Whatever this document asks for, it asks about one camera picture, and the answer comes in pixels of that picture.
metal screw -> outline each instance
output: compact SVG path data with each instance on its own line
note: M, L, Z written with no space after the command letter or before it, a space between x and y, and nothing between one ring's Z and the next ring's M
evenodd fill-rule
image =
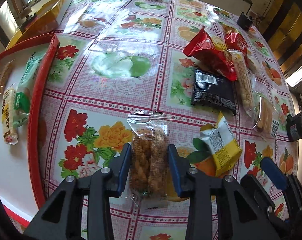
M231 175L226 175L225 179L227 182L232 182L234 180L234 178Z
M110 172L110 168L109 167L104 167L101 169L101 172L104 173L104 174L107 174Z
M69 175L66 177L67 182L72 182L72 181L74 181L74 179L75 179L75 176L72 176L72 175Z
M189 168L189 172L191 173L191 174L197 174L198 173L198 169L197 168Z

plastic table cover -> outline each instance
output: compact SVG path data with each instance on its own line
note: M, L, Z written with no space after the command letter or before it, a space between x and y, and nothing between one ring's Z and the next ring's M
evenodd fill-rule
M280 114L275 140L263 141L251 131L252 120L234 90L237 115L225 113L243 153L229 171L238 181L254 174L274 200L275 214L288 217L282 193L259 168L271 157L286 173L297 170L297 142L289 142L286 115L294 115L286 81L259 31L247 33L237 16L197 0L73 0L54 31L60 48L48 76L39 124L40 169L46 198L68 175L93 174L131 142L127 115L138 110L172 114L170 143L181 156L196 151L194 138L205 123L216 122L218 111L190 105L193 67L199 62L182 50L205 26L212 37L224 38L220 23L236 27L264 73L257 89ZM208 170L203 162L200 170ZM136 205L126 190L110 199L115 239L183 240L189 200L148 209ZM87 201L83 204L86 237ZM212 197L213 238L218 238L215 198Z

black snack package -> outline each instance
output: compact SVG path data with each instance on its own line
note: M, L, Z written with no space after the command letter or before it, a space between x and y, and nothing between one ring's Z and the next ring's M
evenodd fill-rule
M200 104L222 110L230 110L236 115L233 88L230 80L215 76L195 68L195 81L191 105Z

red wrapper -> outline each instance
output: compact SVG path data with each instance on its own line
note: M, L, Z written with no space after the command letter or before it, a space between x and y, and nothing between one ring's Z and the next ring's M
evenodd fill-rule
M218 50L204 27L184 48L183 53L187 57L195 57L230 81L237 80L232 55L226 50Z
M225 34L224 40L227 49L236 49L243 53L246 66L247 63L247 43L240 33L229 31Z

barcode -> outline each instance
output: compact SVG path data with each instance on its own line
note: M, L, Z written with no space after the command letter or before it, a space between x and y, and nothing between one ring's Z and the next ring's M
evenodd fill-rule
M275 138L277 134L278 134L278 121L272 120L271 136Z
M202 73L195 74L195 82L206 82L217 85L217 79L214 76Z

